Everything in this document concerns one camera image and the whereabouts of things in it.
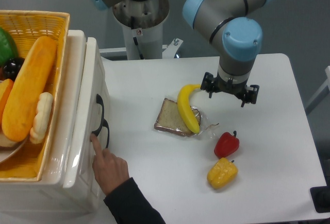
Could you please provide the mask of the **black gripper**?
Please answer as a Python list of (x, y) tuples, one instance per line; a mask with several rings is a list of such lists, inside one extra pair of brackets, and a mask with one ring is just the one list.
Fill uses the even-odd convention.
[(220, 78), (219, 75), (214, 77), (213, 74), (206, 72), (204, 74), (200, 90), (206, 91), (209, 98), (212, 98), (213, 93), (218, 92), (232, 94), (242, 101), (241, 107), (244, 107), (245, 104), (256, 104), (259, 85), (254, 84), (248, 86), (246, 81), (243, 83), (234, 83), (233, 78), (229, 78), (225, 81)]

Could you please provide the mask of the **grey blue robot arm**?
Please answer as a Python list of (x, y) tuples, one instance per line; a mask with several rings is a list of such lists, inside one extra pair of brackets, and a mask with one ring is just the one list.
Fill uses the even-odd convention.
[[(162, 25), (169, 15), (168, 0), (92, 0), (99, 10), (112, 9), (122, 26), (129, 60), (162, 56)], [(217, 75), (206, 73), (201, 89), (209, 94), (235, 95), (255, 104), (259, 87), (247, 85), (262, 45), (260, 25), (248, 18), (272, 0), (186, 0), (183, 17), (220, 55)]]

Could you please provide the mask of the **black sleeved forearm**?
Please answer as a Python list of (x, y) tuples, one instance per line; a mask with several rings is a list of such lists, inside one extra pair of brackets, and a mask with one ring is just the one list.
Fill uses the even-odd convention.
[(165, 223), (152, 207), (133, 178), (115, 188), (104, 198), (116, 223)]

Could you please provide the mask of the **person's right hand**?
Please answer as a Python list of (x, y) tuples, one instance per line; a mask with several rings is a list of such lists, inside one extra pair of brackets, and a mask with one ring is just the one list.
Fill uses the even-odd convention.
[(90, 140), (95, 151), (92, 163), (94, 177), (102, 192), (107, 196), (129, 179), (128, 164), (124, 159), (111, 153), (109, 149), (102, 149), (95, 134), (91, 134)]

